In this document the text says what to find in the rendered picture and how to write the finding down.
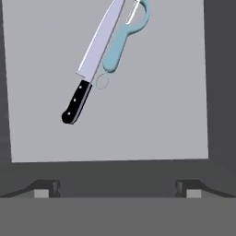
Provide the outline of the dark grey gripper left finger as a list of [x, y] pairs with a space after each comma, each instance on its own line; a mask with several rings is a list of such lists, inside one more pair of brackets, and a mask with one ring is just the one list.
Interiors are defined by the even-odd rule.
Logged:
[[59, 180], [36, 180], [23, 189], [0, 195], [0, 198], [56, 198], [60, 196]]

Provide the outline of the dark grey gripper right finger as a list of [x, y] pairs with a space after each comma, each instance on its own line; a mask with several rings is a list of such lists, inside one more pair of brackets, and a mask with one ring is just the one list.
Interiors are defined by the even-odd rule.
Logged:
[[210, 188], [199, 180], [178, 180], [175, 187], [175, 196], [180, 198], [236, 198], [236, 195]]

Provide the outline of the open grey drawer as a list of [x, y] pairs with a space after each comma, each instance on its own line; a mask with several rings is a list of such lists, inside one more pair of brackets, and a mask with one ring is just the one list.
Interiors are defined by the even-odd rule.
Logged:
[[207, 76], [205, 0], [148, 0], [113, 74], [64, 123], [79, 64], [109, 5], [0, 0], [0, 195], [38, 179], [64, 197], [168, 197], [179, 179], [236, 195], [236, 122]]

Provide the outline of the light blue vegetable peeler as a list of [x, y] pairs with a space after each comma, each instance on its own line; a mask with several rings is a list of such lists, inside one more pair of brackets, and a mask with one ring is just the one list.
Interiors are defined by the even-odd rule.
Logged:
[[[145, 15], [142, 20], [136, 24], [132, 24], [132, 19], [135, 16], [135, 13], [139, 6], [144, 7]], [[121, 25], [118, 29], [111, 47], [106, 52], [104, 59], [102, 61], [103, 73], [97, 76], [96, 78], [96, 88], [99, 90], [106, 89], [109, 81], [106, 81], [106, 84], [101, 87], [99, 85], [99, 80], [101, 77], [109, 77], [109, 74], [114, 73], [117, 69], [120, 59], [122, 57], [122, 53], [126, 44], [128, 37], [132, 34], [138, 33], [142, 30], [148, 23], [150, 17], [150, 5], [148, 0], [135, 0], [132, 9], [126, 19], [126, 22]]]

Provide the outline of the black-handled chef's knife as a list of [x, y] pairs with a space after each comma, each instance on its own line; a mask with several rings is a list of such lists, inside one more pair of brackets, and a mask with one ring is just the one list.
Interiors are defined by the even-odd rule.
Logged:
[[93, 38], [78, 67], [77, 74], [82, 77], [67, 108], [62, 113], [62, 122], [74, 124], [81, 114], [92, 88], [92, 80], [97, 72], [100, 60], [112, 36], [113, 29], [120, 16], [124, 0], [112, 0], [106, 10]]

